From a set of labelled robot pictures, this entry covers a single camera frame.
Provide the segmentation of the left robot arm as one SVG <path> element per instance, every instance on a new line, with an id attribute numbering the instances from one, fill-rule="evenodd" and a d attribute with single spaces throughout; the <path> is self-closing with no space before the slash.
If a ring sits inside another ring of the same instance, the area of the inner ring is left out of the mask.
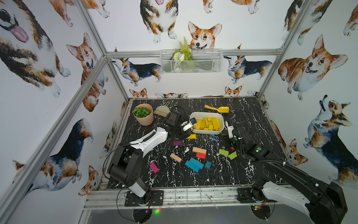
<path id="1" fill-rule="evenodd" d="M 170 135 L 182 139 L 189 137 L 196 124 L 196 118 L 190 118 L 183 107 L 173 107 L 162 121 L 154 124 L 153 130 L 147 135 L 127 144 L 120 143 L 109 162 L 107 173 L 140 199 L 148 199 L 150 187 L 141 178 L 143 158 Z"/>

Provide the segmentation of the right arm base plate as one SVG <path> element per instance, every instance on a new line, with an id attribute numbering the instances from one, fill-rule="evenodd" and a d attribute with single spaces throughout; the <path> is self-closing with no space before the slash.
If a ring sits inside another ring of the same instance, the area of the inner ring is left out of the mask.
<path id="1" fill-rule="evenodd" d="M 240 203 L 273 203 L 275 200 L 268 199 L 258 188 L 238 188 L 237 200 Z"/>

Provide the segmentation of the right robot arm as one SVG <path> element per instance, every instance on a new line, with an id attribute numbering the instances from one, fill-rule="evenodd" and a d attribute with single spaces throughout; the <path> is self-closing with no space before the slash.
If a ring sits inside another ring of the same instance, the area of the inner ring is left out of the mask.
<path id="1" fill-rule="evenodd" d="M 286 188 L 263 177 L 250 188 L 238 188 L 239 202 L 283 203 L 309 216 L 315 224 L 340 224 L 343 221 L 348 207 L 339 185 L 327 184 L 286 161 L 270 159 L 271 151 L 262 144 L 255 144 L 250 132 L 234 122 L 225 121 L 224 127 L 224 139 L 239 157 L 277 175 L 291 186 Z"/>

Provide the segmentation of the white plastic bin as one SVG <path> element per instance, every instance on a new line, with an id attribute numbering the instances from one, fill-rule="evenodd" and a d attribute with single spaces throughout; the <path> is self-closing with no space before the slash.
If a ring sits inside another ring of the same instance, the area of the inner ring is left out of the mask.
<path id="1" fill-rule="evenodd" d="M 224 118 L 219 113 L 194 112 L 190 118 L 197 121 L 192 128 L 195 134 L 218 135 L 224 130 Z"/>

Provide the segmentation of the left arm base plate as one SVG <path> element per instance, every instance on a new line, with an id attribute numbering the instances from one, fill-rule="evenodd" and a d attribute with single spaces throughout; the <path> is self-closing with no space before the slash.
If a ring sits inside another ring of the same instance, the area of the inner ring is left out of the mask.
<path id="1" fill-rule="evenodd" d="M 138 207 L 138 206 L 162 206 L 164 199 L 163 190 L 151 190 L 145 193 L 143 197 L 129 192 L 126 195 L 125 207 Z"/>

